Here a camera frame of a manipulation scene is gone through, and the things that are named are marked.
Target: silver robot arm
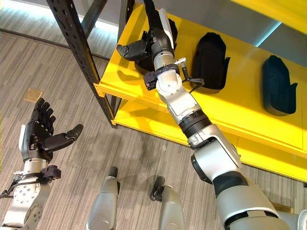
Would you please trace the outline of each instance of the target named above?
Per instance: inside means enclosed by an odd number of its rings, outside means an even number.
[[[77,125],[67,133],[53,136],[53,110],[44,99],[38,99],[30,122],[22,125],[19,150],[24,160],[23,171],[14,174],[8,190],[0,198],[12,198],[0,230],[35,230],[43,214],[44,205],[50,194],[52,180],[61,177],[61,170],[48,165],[53,151],[75,142],[83,126]]]
[[[181,77],[167,65],[175,63],[171,53],[154,58],[156,88],[175,121],[195,150],[192,165],[199,177],[214,185],[218,211],[226,229],[289,230],[263,192],[242,175],[240,157],[220,129],[212,124],[201,107],[182,86]]]

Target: metal upright post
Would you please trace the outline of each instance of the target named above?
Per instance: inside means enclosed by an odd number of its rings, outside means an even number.
[[[94,0],[82,24],[72,0],[47,0],[47,3],[106,118],[112,127],[116,127],[111,122],[114,120],[114,114],[107,97],[99,97],[93,85],[98,84],[100,78],[86,40],[106,0]]]

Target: perforated metal bar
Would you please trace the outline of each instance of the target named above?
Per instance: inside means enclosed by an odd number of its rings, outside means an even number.
[[[99,83],[99,74],[91,50],[72,0],[46,0],[74,57],[76,58],[92,92],[100,104],[110,125],[114,114],[106,97],[99,97],[93,83]]]

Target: silver robot leg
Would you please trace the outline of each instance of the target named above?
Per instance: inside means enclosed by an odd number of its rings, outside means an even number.
[[[116,226],[119,182],[118,169],[112,167],[97,195],[86,222],[87,230],[114,230]]]
[[[184,216],[180,196],[171,186],[164,185],[164,182],[164,178],[159,176],[151,193],[151,200],[162,203],[159,230],[184,230]]]

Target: black metal shelf frame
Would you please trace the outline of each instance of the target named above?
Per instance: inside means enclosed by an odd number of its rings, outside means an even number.
[[[98,84],[100,77],[87,43],[87,38],[106,5],[107,0],[94,0],[88,12],[85,14],[82,23],[79,21],[78,13],[72,0],[46,1],[106,118],[112,127],[116,127],[111,122],[114,120],[116,114],[116,97],[112,96],[112,106],[110,106],[106,96],[100,97],[98,95],[93,84]],[[118,38],[121,36],[125,24],[132,13],[134,2],[134,0],[121,1]]]

